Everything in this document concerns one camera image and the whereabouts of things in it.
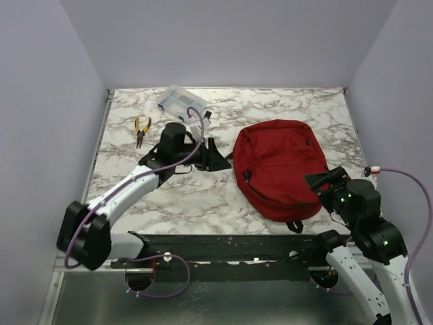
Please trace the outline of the red backpack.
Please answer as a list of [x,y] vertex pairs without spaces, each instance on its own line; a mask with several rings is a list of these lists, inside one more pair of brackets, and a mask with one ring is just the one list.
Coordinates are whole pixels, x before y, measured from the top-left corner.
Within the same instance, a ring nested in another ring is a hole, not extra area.
[[243,128],[231,153],[237,186],[265,218],[296,234],[321,210],[307,174],[328,170],[313,130],[304,122],[276,119]]

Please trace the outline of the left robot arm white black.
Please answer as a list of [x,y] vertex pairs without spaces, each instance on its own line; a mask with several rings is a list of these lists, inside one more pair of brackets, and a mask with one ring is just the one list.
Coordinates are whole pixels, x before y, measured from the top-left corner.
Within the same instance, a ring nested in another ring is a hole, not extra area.
[[146,238],[134,231],[112,233],[119,218],[172,177],[177,165],[193,165],[207,172],[231,168],[212,138],[206,143],[185,141],[191,137],[181,123],[168,123],[160,141],[120,183],[88,203],[70,203],[56,242],[65,258],[73,258],[89,270],[113,259],[127,259],[135,267],[145,266],[150,259]]

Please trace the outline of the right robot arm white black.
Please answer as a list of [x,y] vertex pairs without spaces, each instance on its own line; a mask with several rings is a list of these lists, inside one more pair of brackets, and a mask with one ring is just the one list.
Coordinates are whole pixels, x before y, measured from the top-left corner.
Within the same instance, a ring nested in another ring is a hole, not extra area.
[[319,235],[311,249],[313,261],[329,264],[357,298],[371,324],[429,324],[410,274],[411,266],[429,232],[425,231],[412,254],[400,230],[381,216],[381,196],[369,176],[383,172],[365,167],[364,178],[352,179],[342,167],[305,180],[328,213],[336,213],[353,242],[375,272],[376,285],[357,263],[336,231]]

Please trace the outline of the clear plastic organizer box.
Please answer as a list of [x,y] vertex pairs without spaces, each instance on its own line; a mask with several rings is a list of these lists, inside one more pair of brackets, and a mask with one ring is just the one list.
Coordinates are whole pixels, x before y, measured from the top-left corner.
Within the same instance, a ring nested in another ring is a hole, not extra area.
[[192,111],[193,117],[188,117],[187,109],[194,107],[204,114],[207,101],[180,86],[171,85],[156,98],[156,105],[163,112],[190,124],[197,119],[197,115]]

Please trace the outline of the yellow black pliers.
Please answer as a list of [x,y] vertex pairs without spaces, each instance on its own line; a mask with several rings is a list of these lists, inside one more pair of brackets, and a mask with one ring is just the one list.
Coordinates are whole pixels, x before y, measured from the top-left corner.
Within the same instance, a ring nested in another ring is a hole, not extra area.
[[136,130],[136,136],[137,136],[137,139],[136,139],[136,149],[140,149],[141,148],[142,143],[143,143],[143,139],[145,137],[145,134],[149,131],[149,128],[150,128],[150,126],[152,124],[152,118],[149,117],[147,119],[147,123],[145,124],[144,128],[141,128],[139,124],[140,124],[140,118],[137,117],[135,119],[135,130]]

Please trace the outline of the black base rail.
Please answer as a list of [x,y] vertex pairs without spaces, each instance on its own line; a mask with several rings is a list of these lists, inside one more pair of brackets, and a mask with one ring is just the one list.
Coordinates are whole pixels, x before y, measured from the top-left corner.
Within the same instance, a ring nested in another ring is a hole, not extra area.
[[317,235],[92,235],[79,238],[70,256],[89,270],[106,262],[135,286],[146,282],[308,280],[323,270],[326,249],[349,237]]

